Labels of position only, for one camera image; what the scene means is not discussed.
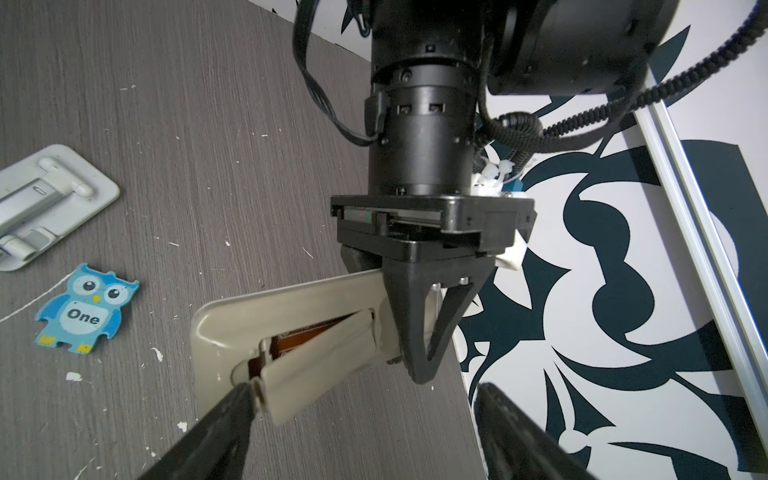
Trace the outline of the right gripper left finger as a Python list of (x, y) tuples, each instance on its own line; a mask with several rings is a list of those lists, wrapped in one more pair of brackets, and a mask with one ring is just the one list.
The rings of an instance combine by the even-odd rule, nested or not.
[(237, 385), (142, 477), (240, 479), (255, 413), (252, 386)]

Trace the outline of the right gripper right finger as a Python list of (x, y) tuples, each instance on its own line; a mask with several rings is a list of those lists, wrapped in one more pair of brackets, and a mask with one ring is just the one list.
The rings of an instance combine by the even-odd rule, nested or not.
[(474, 417), (490, 479), (592, 477), (494, 384), (477, 387)]

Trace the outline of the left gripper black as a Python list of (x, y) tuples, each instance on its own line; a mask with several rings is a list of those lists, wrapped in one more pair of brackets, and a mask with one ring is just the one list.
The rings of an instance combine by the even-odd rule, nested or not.
[[(476, 73), (461, 62), (383, 72), (365, 103), (374, 138), (368, 192), (331, 200), (347, 272), (382, 267), (403, 362), (417, 384), (436, 376), (496, 256), (513, 244), (516, 229), (527, 240), (535, 221), (527, 197), (470, 194), (476, 99)], [(446, 295), (426, 339), (435, 284)]]

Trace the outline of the white remote control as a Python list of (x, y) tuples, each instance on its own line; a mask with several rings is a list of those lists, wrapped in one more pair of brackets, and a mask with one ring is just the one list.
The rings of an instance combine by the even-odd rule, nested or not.
[(200, 417), (244, 384), (273, 425), (401, 355), (378, 270), (210, 302), (193, 317), (190, 344)]

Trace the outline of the brown AA battery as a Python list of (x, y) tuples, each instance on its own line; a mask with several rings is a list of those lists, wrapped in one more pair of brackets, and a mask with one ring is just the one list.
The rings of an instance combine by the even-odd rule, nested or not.
[(269, 363), (285, 354), (297, 349), (309, 340), (329, 330), (336, 324), (350, 317), (350, 314), (341, 317), (332, 318), (324, 322), (305, 326), (296, 330), (280, 333), (276, 336), (266, 338), (266, 343), (260, 348), (257, 357), (250, 359), (247, 363), (250, 378), (259, 377), (261, 371)]

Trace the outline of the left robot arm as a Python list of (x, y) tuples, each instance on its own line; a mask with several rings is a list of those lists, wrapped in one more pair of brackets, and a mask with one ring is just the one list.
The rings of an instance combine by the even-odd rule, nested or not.
[(403, 362), (423, 384), (505, 249), (530, 235), (531, 200), (475, 195), (472, 164), (584, 148), (649, 97), (641, 75), (673, 1), (351, 1), (372, 41), (368, 191), (336, 196), (348, 266), (378, 268)]

